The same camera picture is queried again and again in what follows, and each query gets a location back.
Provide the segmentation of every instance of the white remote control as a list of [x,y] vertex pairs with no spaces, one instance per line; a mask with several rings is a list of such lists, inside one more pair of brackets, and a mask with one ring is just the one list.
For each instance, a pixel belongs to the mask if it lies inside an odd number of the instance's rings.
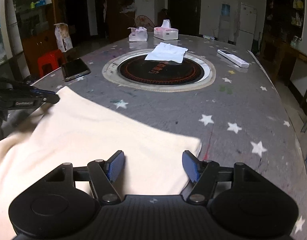
[[218,53],[223,57],[226,57],[228,60],[232,61],[234,64],[237,64],[239,67],[248,68],[249,63],[245,62],[244,60],[240,59],[236,55],[231,54],[223,49],[218,49]]

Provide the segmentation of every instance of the plastic stool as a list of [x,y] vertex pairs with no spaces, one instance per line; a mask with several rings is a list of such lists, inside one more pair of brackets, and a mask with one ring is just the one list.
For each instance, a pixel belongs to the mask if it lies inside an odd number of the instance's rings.
[[66,59],[61,50],[53,50],[45,53],[38,58],[39,75],[42,78],[48,73],[59,68],[62,64],[66,63]]

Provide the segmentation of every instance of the gray table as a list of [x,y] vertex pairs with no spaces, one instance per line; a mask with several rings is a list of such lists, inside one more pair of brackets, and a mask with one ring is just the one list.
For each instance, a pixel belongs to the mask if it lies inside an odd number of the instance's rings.
[[[148,42],[140,44],[138,49],[154,48],[156,44],[149,34]],[[245,49],[185,35],[179,36],[178,45],[205,56],[214,64],[216,79],[211,86],[188,92],[161,93],[117,86],[107,81],[101,73],[103,66],[139,46],[127,39],[83,56],[91,69],[91,74],[83,80],[66,83],[59,69],[35,86],[58,91],[60,86],[68,85],[84,98],[151,127],[200,138],[200,159],[211,159],[228,167],[236,162],[246,163],[296,200],[300,216],[306,221],[302,231],[294,234],[293,230],[292,235],[295,239],[307,239],[306,168],[294,129],[284,125],[285,121],[290,121],[271,82]],[[225,48],[251,63],[246,73],[235,70],[233,64],[217,56],[217,49]],[[114,103],[120,100],[128,103],[127,109],[116,109]],[[202,114],[212,115],[214,123],[205,126],[199,121]],[[237,123],[242,130],[237,134],[228,131],[228,122]],[[261,158],[252,153],[251,142],[262,142],[267,149]]]

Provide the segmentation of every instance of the cream cloth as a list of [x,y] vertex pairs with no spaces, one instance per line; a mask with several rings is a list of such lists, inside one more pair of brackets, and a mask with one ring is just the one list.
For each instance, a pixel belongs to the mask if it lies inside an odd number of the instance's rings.
[[[188,178],[182,152],[198,155],[197,138],[160,131],[80,97],[68,87],[60,101],[43,105],[19,130],[0,141],[0,240],[15,232],[8,217],[11,201],[64,162],[87,166],[117,150],[126,156],[121,194],[179,194]],[[134,111],[131,105],[123,111]],[[77,188],[89,192],[87,183]]]

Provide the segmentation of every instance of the black round plate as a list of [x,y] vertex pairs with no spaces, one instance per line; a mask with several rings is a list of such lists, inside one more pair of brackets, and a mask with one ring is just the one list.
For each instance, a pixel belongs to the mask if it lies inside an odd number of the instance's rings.
[[185,85],[199,81],[205,74],[196,62],[183,58],[174,61],[144,60],[147,55],[134,57],[120,64],[118,71],[125,78],[151,85]]

